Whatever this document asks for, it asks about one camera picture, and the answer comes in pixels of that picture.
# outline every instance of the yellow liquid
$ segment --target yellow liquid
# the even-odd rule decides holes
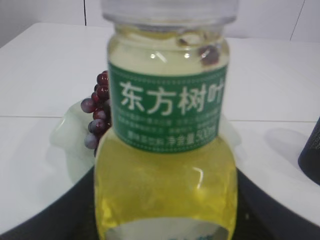
[[[129,71],[170,76],[201,73],[225,66],[229,60],[223,40],[219,63],[203,66],[197,47],[177,46],[176,37],[120,32],[109,43],[108,60]],[[153,44],[146,44],[150,38]],[[101,240],[110,228],[160,217],[212,222],[227,229],[230,240],[237,209],[233,154],[220,137],[183,153],[147,152],[122,142],[111,128],[98,149],[95,207]]]

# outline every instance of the green label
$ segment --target green label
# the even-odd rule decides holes
[[[197,75],[155,76],[109,63],[112,127],[145,151],[194,150],[218,135],[227,66]]]

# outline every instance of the bottle neck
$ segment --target bottle neck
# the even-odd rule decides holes
[[[170,43],[175,47],[185,49],[222,42],[224,40],[223,30],[223,25],[172,27],[115,24],[115,33],[122,41],[166,49]]]

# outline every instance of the grape cluster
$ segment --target grape cluster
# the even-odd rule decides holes
[[[111,127],[108,71],[100,73],[96,82],[91,98],[81,102],[82,111],[87,114],[93,113],[93,121],[88,125],[89,133],[84,139],[84,145],[88,149],[94,149],[94,156],[101,137]]]

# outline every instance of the fruit bowl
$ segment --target fruit bowl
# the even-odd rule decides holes
[[[88,124],[91,121],[92,115],[81,110],[81,101],[79,101],[67,110],[50,135],[51,144],[62,148],[65,152],[68,173],[73,183],[81,179],[95,164],[94,150],[84,145],[84,139],[88,134]],[[223,114],[220,120],[219,135],[232,150],[241,143],[240,136]]]

